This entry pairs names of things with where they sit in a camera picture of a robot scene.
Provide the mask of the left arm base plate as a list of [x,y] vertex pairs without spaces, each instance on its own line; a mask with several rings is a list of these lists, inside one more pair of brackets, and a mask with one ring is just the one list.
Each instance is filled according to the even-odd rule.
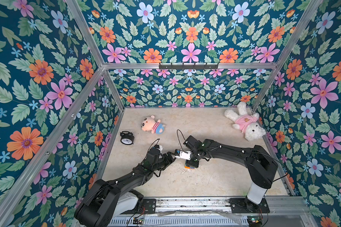
[[156,210],[156,199],[142,199],[137,203],[139,214],[154,214]]

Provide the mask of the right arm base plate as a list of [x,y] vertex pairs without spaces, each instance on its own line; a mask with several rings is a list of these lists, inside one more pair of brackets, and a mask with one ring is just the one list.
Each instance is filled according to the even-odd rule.
[[265,198],[262,199],[260,204],[254,204],[249,201],[247,198],[230,198],[229,199],[232,213],[261,213],[261,214],[269,214],[270,208],[267,204]]

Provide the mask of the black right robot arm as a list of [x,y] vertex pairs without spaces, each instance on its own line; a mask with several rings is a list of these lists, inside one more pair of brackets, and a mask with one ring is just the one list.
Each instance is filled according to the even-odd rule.
[[190,150],[190,160],[186,161],[189,167],[198,168],[201,159],[223,159],[245,166],[252,180],[246,201],[253,205],[260,205],[272,187],[278,164],[262,146],[241,148],[209,139],[201,142],[193,136],[189,136],[183,144]]

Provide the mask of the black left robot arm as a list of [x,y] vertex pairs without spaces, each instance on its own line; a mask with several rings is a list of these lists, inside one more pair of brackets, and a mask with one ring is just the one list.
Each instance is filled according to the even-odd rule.
[[157,147],[150,148],[143,161],[132,172],[115,180],[99,179],[94,182],[77,207],[74,218],[86,227],[108,226],[115,216],[121,196],[144,185],[157,171],[164,171],[175,160],[171,152],[163,154]]

